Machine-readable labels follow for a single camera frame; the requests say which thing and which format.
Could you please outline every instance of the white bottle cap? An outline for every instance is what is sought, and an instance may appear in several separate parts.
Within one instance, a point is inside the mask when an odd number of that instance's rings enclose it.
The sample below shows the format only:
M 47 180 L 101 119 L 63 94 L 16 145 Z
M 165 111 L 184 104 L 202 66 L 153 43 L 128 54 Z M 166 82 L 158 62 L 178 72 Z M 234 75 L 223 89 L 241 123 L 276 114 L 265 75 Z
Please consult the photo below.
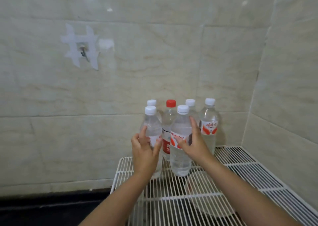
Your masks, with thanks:
M 206 98 L 205 99 L 205 104 L 207 105 L 214 105 L 215 99 L 212 98 Z
M 189 113 L 189 110 L 189 106 L 187 105 L 182 104 L 178 106 L 178 114 L 186 115 Z
M 185 100 L 185 105 L 187 105 L 189 107 L 193 107 L 195 103 L 196 103 L 195 99 L 186 99 Z
M 157 112 L 156 106 L 147 106 L 145 107 L 146 115 L 155 115 Z
M 155 99 L 147 100 L 147 106 L 156 106 L 156 104 L 157 104 L 157 100 Z

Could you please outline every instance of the forearm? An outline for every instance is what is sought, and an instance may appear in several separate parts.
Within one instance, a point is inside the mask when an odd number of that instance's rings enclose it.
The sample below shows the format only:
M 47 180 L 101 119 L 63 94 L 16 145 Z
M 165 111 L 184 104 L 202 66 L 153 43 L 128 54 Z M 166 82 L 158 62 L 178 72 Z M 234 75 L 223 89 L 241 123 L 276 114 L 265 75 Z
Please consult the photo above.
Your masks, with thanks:
M 80 226 L 124 225 L 149 179 L 141 174 L 131 176 L 95 208 Z
M 215 158 L 201 164 L 248 226 L 300 225 Z

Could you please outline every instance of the wire rack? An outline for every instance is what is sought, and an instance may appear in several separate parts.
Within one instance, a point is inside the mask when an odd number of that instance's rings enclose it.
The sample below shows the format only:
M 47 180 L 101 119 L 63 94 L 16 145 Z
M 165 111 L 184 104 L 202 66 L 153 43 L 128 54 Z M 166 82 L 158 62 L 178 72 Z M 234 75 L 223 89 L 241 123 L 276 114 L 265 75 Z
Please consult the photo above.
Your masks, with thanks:
M 268 196 L 303 225 L 318 225 L 318 213 L 241 146 L 218 146 L 216 158 Z M 131 157 L 121 158 L 111 193 L 133 174 Z M 192 162 L 186 177 L 177 177 L 168 162 L 161 177 L 150 180 L 126 225 L 246 225 L 206 172 Z

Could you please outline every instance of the dark floor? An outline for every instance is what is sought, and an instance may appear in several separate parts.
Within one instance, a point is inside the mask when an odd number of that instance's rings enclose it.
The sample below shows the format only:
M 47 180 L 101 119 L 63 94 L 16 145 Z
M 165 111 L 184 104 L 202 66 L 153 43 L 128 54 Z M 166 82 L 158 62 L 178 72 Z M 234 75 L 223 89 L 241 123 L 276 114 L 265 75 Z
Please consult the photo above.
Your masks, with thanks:
M 0 198 L 0 225 L 76 226 L 109 195 L 109 191 Z

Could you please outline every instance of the red bottle cap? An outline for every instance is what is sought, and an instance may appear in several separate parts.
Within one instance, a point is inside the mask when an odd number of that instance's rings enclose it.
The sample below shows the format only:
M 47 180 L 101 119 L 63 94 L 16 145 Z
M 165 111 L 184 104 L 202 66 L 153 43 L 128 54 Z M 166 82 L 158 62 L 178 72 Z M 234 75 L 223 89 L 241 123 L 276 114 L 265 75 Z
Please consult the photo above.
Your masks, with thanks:
M 174 99 L 168 99 L 166 104 L 167 104 L 167 107 L 173 108 L 173 107 L 176 107 L 177 103 Z

